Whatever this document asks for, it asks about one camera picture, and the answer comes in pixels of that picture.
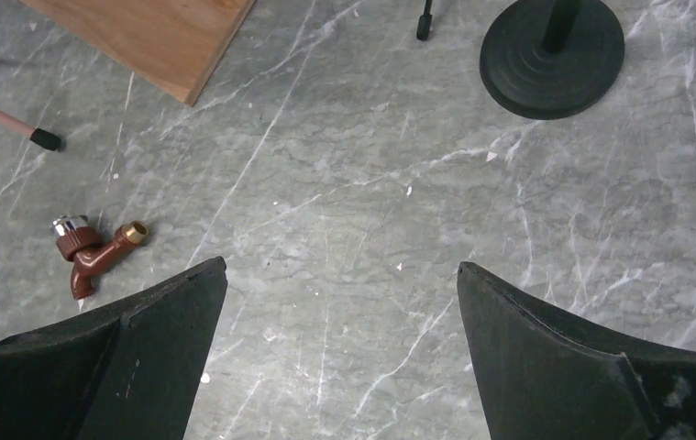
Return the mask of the pink music stand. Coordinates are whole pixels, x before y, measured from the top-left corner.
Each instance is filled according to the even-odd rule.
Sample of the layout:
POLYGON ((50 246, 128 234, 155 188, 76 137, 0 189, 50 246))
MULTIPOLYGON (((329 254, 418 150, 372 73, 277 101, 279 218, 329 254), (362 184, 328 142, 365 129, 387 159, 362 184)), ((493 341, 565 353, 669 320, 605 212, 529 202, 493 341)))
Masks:
POLYGON ((0 110, 0 125, 26 137, 30 142, 48 151, 61 150, 61 138, 47 130, 29 124, 0 110))

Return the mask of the brown plastic faucet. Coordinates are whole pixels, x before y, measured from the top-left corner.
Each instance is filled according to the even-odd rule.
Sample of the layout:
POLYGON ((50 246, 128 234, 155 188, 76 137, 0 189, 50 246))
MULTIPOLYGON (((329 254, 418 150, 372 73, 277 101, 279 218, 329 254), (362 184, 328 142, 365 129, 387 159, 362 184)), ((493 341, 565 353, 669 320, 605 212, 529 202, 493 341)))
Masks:
POLYGON ((80 301, 94 294, 93 280, 143 245, 148 227, 140 221, 121 225, 106 243, 89 225, 88 216, 64 215, 51 222, 56 246, 62 257, 72 263, 72 298, 80 301))

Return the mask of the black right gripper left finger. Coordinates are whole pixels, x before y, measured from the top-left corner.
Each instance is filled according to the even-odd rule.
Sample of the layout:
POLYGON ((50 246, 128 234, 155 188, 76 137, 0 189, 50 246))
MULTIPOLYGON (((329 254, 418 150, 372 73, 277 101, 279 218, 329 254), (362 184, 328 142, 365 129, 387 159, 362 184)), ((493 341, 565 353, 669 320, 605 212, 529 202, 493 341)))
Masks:
POLYGON ((180 439, 226 297, 210 258, 0 341, 0 439, 180 439))

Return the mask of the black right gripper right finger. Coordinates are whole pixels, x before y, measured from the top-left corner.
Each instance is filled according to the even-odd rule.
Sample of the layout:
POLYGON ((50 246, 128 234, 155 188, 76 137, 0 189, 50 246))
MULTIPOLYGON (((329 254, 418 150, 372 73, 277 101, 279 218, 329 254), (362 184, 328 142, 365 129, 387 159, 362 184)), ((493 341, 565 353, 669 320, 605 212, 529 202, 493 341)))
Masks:
POLYGON ((468 261, 458 301, 494 439, 696 439, 696 352, 570 313, 468 261))

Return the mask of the wooden board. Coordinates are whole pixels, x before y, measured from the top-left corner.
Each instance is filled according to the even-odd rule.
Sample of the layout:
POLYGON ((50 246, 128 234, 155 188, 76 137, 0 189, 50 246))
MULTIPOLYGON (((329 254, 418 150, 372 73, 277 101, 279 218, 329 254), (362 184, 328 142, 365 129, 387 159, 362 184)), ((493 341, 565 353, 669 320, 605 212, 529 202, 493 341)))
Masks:
POLYGON ((185 105, 192 106, 253 0, 28 0, 185 105))

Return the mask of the black round-base mic stand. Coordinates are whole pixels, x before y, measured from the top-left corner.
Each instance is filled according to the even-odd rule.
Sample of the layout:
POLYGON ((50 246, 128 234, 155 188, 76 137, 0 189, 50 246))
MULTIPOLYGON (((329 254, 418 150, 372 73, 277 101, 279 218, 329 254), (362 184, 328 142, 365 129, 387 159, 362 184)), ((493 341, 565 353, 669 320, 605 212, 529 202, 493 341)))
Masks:
POLYGON ((485 34, 480 74, 508 111, 553 120, 599 101, 623 61, 624 33, 604 2, 516 1, 485 34))

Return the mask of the black tripod mic stand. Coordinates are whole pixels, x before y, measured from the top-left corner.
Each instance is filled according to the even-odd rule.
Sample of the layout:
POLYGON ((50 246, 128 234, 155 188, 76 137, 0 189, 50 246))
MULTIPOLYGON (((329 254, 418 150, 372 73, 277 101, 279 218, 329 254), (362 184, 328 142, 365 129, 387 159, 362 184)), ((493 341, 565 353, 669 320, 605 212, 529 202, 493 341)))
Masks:
POLYGON ((433 0, 425 0, 423 13, 418 18, 416 27, 416 38, 419 41, 427 41, 431 29, 433 15, 431 13, 433 0))

